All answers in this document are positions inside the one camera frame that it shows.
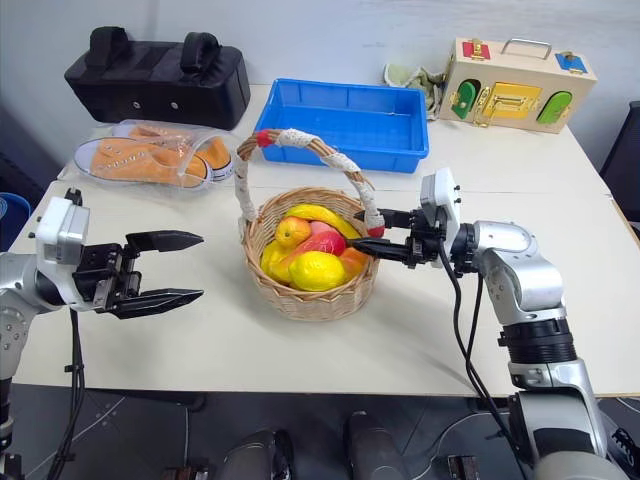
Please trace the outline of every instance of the yellow lemon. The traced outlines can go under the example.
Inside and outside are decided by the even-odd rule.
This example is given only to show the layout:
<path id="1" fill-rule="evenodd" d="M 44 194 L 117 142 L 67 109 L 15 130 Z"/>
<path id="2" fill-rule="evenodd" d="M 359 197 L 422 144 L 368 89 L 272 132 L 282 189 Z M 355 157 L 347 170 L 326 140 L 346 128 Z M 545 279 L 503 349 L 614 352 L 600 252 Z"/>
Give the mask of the yellow lemon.
<path id="1" fill-rule="evenodd" d="M 324 292 L 342 285 L 346 273 L 335 255 L 324 252 L 306 252 L 289 266 L 291 283 L 300 290 Z"/>

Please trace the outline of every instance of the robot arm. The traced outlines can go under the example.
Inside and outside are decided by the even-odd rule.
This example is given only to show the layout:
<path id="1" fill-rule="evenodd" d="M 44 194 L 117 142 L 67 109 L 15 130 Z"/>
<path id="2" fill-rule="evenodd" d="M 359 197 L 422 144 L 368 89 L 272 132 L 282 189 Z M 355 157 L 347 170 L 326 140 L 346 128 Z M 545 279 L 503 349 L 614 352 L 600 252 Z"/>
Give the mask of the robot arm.
<path id="1" fill-rule="evenodd" d="M 530 464 L 557 451 L 606 457 L 607 441 L 589 376 L 566 320 L 562 279 L 535 236 L 513 224 L 473 225 L 473 265 L 484 277 L 507 347 L 510 424 Z"/>
<path id="2" fill-rule="evenodd" d="M 134 270 L 140 252 L 182 250 L 202 242 L 188 232 L 127 235 L 127 244 L 85 245 L 89 209 L 79 191 L 54 197 L 36 231 L 36 253 L 0 253 L 0 477 L 19 478 L 19 456 L 5 455 L 13 419 L 9 390 L 34 316 L 68 305 L 118 318 L 166 312 L 186 305 L 202 290 L 167 288 L 140 293 Z"/>
<path id="3" fill-rule="evenodd" d="M 480 272 L 502 325 L 498 344 L 509 350 L 511 381 L 522 389 L 509 397 L 510 430 L 521 459 L 536 467 L 540 479 L 626 478 L 605 460 L 606 434 L 573 345 L 560 274 L 524 228 L 460 224 L 458 191 L 449 170 L 439 170 L 423 180 L 422 208 L 381 210 L 387 228 L 409 230 L 404 245 L 363 238 L 352 246 L 415 268 L 426 262 L 438 266 L 444 244 L 458 277 Z"/>

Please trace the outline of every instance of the basket handle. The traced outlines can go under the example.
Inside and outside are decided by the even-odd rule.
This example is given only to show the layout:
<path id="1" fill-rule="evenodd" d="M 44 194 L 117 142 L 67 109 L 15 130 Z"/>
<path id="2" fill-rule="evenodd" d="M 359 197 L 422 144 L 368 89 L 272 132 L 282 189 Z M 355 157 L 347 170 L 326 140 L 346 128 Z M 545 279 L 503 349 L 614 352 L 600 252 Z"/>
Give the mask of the basket handle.
<path id="1" fill-rule="evenodd" d="M 384 234 L 384 218 L 376 208 L 373 198 L 373 186 L 362 174 L 360 167 L 346 155 L 334 150 L 315 135 L 293 128 L 287 130 L 266 129 L 255 132 L 238 147 L 239 161 L 236 161 L 235 166 L 235 187 L 236 197 L 240 202 L 242 219 L 245 224 L 258 218 L 256 208 L 251 201 L 247 182 L 249 158 L 256 147 L 264 148 L 269 145 L 306 148 L 318 155 L 320 160 L 327 166 L 341 170 L 360 195 L 360 200 L 364 205 L 364 223 L 368 234 L 372 237 L 382 237 Z"/>

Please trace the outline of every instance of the black bag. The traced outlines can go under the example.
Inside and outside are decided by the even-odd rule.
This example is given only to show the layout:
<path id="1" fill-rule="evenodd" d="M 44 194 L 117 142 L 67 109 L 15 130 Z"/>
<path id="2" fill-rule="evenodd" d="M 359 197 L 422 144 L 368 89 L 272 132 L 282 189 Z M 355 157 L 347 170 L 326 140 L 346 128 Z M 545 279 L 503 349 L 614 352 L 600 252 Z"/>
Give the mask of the black bag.
<path id="1" fill-rule="evenodd" d="M 162 120 L 231 130 L 249 103 L 240 50 L 210 33 L 183 43 L 130 41 L 120 27 L 91 33 L 90 49 L 64 74 L 100 122 Z"/>

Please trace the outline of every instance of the white cloth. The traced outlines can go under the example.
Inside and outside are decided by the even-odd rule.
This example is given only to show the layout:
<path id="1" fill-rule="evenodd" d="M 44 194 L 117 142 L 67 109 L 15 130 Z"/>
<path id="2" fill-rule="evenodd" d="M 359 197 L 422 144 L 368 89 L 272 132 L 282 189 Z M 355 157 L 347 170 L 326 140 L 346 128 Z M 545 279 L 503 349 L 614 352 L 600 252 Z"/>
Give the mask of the white cloth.
<path id="1" fill-rule="evenodd" d="M 358 190 L 360 200 L 362 200 L 362 204 L 364 205 L 364 224 L 367 226 L 367 229 L 383 226 L 384 217 L 376 208 L 371 185 L 366 182 L 356 182 L 354 180 L 352 180 L 351 183 L 356 187 L 356 190 Z"/>
<path id="2" fill-rule="evenodd" d="M 279 147 L 304 148 L 311 143 L 314 138 L 318 138 L 310 133 L 301 132 L 295 128 L 283 130 L 274 142 Z"/>
<path id="3" fill-rule="evenodd" d="M 253 206 L 253 202 L 251 201 L 251 196 L 249 194 L 249 181 L 247 179 L 249 160 L 247 159 L 247 161 L 244 161 L 239 155 L 234 153 L 233 163 L 235 166 L 236 198 L 238 199 L 238 202 L 240 202 L 242 218 L 247 222 L 253 222 L 258 217 L 258 214 L 256 213 L 256 208 Z"/>
<path id="4" fill-rule="evenodd" d="M 390 87 L 417 88 L 424 92 L 429 120 L 437 120 L 444 94 L 444 73 L 429 73 L 424 67 L 408 67 L 387 63 L 382 73 L 384 83 Z"/>
<path id="5" fill-rule="evenodd" d="M 359 172 L 360 167 L 347 157 L 344 153 L 336 152 L 331 155 L 327 155 L 326 157 L 320 157 L 320 160 L 325 165 L 330 166 L 331 168 L 337 168 L 338 170 L 342 170 L 343 172 Z"/>

